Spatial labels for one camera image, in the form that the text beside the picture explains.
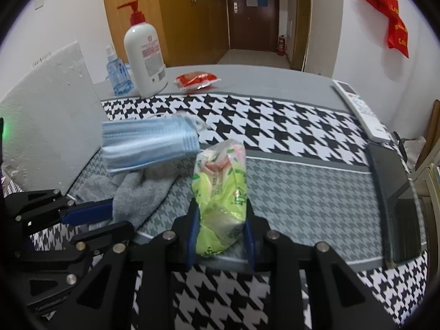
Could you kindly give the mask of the white lotion pump bottle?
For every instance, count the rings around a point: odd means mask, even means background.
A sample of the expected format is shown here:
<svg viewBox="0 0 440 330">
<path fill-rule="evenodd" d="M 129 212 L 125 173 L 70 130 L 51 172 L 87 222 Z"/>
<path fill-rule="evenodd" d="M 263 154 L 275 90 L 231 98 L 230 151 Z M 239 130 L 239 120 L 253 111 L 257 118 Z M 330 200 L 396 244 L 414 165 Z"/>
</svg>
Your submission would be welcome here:
<svg viewBox="0 0 440 330">
<path fill-rule="evenodd" d="M 140 95 L 150 98 L 167 85 L 166 64 L 160 48 L 157 30 L 148 24 L 138 9 L 138 1 L 119 5 L 117 9 L 131 8 L 130 24 L 124 37 L 124 47 Z"/>
</svg>

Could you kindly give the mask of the houndstooth table mat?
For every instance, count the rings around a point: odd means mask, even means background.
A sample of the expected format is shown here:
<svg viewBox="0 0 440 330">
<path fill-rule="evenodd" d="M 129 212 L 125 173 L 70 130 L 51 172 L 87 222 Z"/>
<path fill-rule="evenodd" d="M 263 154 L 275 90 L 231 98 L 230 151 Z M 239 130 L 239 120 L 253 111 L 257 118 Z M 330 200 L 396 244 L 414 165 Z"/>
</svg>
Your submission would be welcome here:
<svg viewBox="0 0 440 330">
<path fill-rule="evenodd" d="M 416 309 L 427 284 L 427 255 L 383 268 L 380 211 L 353 115 L 270 98 L 210 93 L 122 98 L 102 104 L 110 120 L 188 112 L 208 128 L 204 146 L 242 142 L 247 187 L 257 215 L 293 241 L 328 242 L 398 324 Z M 268 278 L 247 272 L 242 245 L 203 258 L 175 275 L 178 329 L 265 329 Z"/>
</svg>

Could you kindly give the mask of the white remote control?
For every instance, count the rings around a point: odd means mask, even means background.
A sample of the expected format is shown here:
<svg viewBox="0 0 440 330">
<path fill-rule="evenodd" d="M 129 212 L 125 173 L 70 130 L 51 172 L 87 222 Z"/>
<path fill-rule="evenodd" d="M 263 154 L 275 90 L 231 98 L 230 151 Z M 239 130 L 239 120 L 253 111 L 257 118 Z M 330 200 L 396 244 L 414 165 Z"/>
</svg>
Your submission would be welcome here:
<svg viewBox="0 0 440 330">
<path fill-rule="evenodd" d="M 371 108 L 346 82 L 333 80 L 333 85 L 348 108 L 358 119 L 366 135 L 373 142 L 390 142 L 392 138 Z"/>
</svg>

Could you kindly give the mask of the grey sock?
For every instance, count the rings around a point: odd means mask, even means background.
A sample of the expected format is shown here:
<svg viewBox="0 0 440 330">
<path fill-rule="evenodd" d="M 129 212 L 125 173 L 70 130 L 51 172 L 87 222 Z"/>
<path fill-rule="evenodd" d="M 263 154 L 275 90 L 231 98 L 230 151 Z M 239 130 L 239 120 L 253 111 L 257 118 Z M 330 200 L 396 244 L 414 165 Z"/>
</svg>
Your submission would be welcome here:
<svg viewBox="0 0 440 330">
<path fill-rule="evenodd" d="M 190 177 L 193 167 L 187 160 L 151 165 L 126 174 L 120 184 L 104 175 L 92 175 L 74 193 L 80 203 L 112 200 L 110 219 L 90 223 L 98 229 L 121 221 L 129 221 L 138 230 L 165 201 L 172 186 Z"/>
</svg>

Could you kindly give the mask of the white wall switch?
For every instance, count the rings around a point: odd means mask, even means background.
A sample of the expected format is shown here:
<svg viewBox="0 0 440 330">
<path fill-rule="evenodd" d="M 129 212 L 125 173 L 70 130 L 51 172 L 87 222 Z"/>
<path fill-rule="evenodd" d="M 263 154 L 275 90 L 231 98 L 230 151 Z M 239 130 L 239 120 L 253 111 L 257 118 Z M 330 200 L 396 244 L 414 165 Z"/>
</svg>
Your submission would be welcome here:
<svg viewBox="0 0 440 330">
<path fill-rule="evenodd" d="M 39 10 L 44 6 L 44 0 L 34 0 L 34 9 Z"/>
</svg>

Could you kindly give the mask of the red hanging banner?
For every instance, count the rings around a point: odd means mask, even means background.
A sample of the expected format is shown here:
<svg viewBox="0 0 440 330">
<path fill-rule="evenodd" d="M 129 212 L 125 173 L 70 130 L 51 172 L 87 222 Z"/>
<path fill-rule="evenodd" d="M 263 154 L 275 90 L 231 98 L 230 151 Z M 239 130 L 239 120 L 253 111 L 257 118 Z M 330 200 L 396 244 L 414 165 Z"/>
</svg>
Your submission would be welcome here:
<svg viewBox="0 0 440 330">
<path fill-rule="evenodd" d="M 396 49 L 409 58 L 408 30 L 400 18 L 398 0 L 366 0 L 376 10 L 389 19 L 387 46 Z"/>
</svg>

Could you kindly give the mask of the side wooden door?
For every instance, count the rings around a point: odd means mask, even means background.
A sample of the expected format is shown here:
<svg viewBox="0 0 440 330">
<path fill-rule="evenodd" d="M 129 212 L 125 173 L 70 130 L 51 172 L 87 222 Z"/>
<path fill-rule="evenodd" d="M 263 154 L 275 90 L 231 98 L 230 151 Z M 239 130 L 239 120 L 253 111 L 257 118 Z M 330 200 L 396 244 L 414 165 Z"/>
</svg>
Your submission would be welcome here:
<svg viewBox="0 0 440 330">
<path fill-rule="evenodd" d="M 304 71 L 307 59 L 310 22 L 312 17 L 312 0 L 295 0 L 295 32 L 293 36 L 293 52 L 291 67 Z"/>
</svg>

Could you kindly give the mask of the wooden wardrobe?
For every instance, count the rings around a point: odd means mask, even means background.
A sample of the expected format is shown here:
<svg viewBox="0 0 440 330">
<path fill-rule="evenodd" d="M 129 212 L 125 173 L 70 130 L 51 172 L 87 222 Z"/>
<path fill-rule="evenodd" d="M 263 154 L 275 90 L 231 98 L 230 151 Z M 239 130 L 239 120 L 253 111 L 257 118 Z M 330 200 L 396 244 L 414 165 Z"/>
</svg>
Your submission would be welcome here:
<svg viewBox="0 0 440 330">
<path fill-rule="evenodd" d="M 104 0 L 110 34 L 118 56 L 126 58 L 123 39 L 138 2 L 159 37 L 168 67 L 216 64 L 229 49 L 227 0 Z"/>
</svg>

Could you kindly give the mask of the dark brown entrance door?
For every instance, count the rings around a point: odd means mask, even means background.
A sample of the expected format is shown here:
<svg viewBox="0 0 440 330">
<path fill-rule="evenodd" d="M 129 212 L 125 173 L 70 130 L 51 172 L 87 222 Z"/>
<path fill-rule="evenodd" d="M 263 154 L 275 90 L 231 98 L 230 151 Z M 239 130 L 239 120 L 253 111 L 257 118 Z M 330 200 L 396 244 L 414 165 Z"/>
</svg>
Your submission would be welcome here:
<svg viewBox="0 0 440 330">
<path fill-rule="evenodd" d="M 227 0 L 227 6 L 232 49 L 276 50 L 280 0 Z"/>
</svg>

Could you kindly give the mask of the red snack packet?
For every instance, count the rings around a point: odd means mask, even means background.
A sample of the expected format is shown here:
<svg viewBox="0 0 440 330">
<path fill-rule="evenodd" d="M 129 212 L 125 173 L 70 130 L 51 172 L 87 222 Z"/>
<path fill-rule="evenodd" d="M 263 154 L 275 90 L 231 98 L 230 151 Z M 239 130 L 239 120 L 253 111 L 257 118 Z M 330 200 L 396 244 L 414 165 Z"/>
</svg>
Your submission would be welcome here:
<svg viewBox="0 0 440 330">
<path fill-rule="evenodd" d="M 221 81 L 216 75 L 205 71 L 193 71 L 175 78 L 175 86 L 182 92 L 197 91 Z"/>
</svg>

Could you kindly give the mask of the small blue spray bottle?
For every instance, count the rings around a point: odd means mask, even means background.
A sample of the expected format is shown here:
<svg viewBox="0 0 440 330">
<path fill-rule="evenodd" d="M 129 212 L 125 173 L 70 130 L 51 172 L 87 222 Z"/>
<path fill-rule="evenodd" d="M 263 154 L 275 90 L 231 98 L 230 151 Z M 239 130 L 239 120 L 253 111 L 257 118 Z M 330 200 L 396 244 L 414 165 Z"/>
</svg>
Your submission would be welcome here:
<svg viewBox="0 0 440 330">
<path fill-rule="evenodd" d="M 133 82 L 123 60 L 119 58 L 112 45 L 106 47 L 108 55 L 108 79 L 116 96 L 128 94 L 133 89 Z"/>
</svg>

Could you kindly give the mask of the white styrofoam box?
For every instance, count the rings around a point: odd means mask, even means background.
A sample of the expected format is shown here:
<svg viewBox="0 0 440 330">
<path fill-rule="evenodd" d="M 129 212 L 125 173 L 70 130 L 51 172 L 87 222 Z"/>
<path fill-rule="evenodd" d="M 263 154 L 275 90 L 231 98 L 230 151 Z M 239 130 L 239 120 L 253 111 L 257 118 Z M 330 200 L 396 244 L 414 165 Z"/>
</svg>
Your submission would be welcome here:
<svg viewBox="0 0 440 330">
<path fill-rule="evenodd" d="M 66 194 L 101 147 L 108 120 L 79 43 L 33 68 L 1 100 L 2 169 L 23 191 Z"/>
</svg>

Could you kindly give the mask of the black tablet device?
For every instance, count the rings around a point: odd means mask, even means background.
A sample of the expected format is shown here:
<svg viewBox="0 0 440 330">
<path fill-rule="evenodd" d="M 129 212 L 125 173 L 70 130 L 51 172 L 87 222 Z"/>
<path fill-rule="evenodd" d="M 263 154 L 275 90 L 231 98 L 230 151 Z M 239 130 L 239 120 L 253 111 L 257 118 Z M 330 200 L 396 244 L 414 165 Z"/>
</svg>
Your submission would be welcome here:
<svg viewBox="0 0 440 330">
<path fill-rule="evenodd" d="M 379 203 L 384 265 L 395 268 L 421 253 L 421 232 L 413 191 L 398 153 L 369 143 L 370 165 Z"/>
</svg>

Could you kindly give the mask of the green tissue packet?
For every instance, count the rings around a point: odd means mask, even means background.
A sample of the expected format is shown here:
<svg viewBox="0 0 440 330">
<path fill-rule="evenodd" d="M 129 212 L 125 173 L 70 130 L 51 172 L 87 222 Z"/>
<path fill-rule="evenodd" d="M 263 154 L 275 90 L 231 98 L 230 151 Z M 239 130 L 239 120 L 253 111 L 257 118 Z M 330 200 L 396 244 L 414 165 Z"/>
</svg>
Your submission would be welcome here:
<svg viewBox="0 0 440 330">
<path fill-rule="evenodd" d="M 220 142 L 196 157 L 192 192 L 200 213 L 196 253 L 217 255 L 236 243 L 247 216 L 245 146 L 234 139 Z"/>
</svg>

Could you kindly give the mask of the blue face mask stack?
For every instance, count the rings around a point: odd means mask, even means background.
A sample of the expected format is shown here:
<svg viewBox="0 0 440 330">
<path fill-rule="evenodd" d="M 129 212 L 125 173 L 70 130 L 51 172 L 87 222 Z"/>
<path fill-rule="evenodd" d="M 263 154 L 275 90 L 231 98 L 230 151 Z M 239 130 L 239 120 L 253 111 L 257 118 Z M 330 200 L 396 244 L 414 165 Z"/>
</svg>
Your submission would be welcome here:
<svg viewBox="0 0 440 330">
<path fill-rule="evenodd" d="M 187 113 L 104 122 L 101 157 L 112 175 L 177 160 L 200 151 L 199 133 L 208 128 Z"/>
</svg>

